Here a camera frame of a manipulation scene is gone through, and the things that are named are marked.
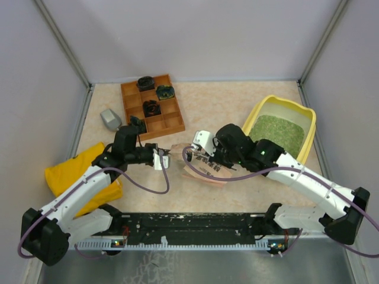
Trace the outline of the pink cat litter bag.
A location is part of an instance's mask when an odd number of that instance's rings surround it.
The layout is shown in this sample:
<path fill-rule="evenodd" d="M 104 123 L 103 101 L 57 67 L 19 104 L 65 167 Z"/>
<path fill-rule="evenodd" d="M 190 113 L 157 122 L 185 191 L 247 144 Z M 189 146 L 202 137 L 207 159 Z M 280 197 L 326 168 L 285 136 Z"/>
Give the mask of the pink cat litter bag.
<path fill-rule="evenodd" d="M 216 186 L 222 188 L 227 182 L 217 181 L 205 178 L 195 173 L 191 168 L 184 163 L 182 158 L 182 150 L 184 147 L 189 146 L 188 143 L 173 144 L 170 148 L 170 155 L 172 159 L 179 164 L 180 173 L 183 177 L 195 181 L 202 182 L 207 185 Z M 231 178 L 232 173 L 224 166 L 218 163 L 208 162 L 205 157 L 198 153 L 192 154 L 192 160 L 190 163 L 200 172 L 207 176 L 214 176 L 216 178 Z"/>

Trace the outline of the silver metal scoop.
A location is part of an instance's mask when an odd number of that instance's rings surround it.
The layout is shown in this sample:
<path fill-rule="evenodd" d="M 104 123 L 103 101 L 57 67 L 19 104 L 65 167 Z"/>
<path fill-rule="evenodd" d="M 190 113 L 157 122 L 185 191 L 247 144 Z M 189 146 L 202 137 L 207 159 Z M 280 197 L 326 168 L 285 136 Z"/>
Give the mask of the silver metal scoop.
<path fill-rule="evenodd" d="M 116 132 L 122 126 L 121 118 L 112 109 L 108 108 L 102 111 L 100 117 L 105 127 L 110 131 Z"/>

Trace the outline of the black bag sealing clip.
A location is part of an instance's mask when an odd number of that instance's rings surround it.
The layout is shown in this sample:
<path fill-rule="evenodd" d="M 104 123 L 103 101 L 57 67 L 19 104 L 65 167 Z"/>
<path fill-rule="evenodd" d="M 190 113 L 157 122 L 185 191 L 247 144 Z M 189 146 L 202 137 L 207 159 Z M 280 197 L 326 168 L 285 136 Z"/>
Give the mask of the black bag sealing clip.
<path fill-rule="evenodd" d="M 215 162 L 210 162 L 209 158 L 204 154 L 200 154 L 198 152 L 192 153 L 192 160 L 190 161 L 192 167 L 194 167 L 199 172 L 203 172 L 204 174 L 211 175 L 213 173 L 221 173 L 221 172 L 233 172 L 236 171 L 235 168 L 227 168 Z"/>

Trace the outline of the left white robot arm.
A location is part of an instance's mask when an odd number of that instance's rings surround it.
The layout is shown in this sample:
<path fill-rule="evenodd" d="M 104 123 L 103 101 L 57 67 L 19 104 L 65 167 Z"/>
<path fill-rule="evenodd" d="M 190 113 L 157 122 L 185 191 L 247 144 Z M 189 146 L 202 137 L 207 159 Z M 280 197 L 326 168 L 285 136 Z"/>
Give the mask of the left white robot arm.
<path fill-rule="evenodd" d="M 21 237 L 17 253 L 23 259 L 37 258 L 48 266 L 58 263 L 72 246 L 97 233 L 115 235 L 123 228 L 123 220 L 108 205 L 77 217 L 77 213 L 99 192 L 126 176 L 131 164 L 145 164 L 166 172 L 169 150 L 156 143 L 137 145 L 137 127 L 127 125 L 116 131 L 84 174 L 67 190 L 39 210 L 28 209 L 21 221 Z"/>

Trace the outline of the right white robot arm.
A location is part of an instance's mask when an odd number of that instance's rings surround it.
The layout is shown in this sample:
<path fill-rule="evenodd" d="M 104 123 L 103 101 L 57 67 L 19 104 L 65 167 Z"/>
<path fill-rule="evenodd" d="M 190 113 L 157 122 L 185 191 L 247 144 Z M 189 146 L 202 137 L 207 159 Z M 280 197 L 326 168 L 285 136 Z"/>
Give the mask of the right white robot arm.
<path fill-rule="evenodd" d="M 250 172 L 261 172 L 314 203 L 311 207 L 272 205 L 264 220 L 269 233 L 303 228 L 324 232 L 342 244 L 354 243 L 370 198 L 368 190 L 338 185 L 305 167 L 281 146 L 267 139 L 253 141 L 234 124 L 225 125 L 216 134 L 205 134 L 199 142 L 210 161 L 228 168 L 239 164 Z"/>

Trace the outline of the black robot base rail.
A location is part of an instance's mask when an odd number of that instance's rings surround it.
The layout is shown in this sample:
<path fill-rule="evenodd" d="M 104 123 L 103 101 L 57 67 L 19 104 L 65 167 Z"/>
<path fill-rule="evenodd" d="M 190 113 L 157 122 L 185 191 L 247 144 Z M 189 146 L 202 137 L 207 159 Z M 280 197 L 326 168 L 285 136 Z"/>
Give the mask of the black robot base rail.
<path fill-rule="evenodd" d="M 111 227 L 96 236 L 125 237 L 127 244 L 160 244 L 165 237 L 169 245 L 255 244 L 260 236 L 292 236 L 297 228 L 282 229 L 253 213 L 122 213 Z"/>

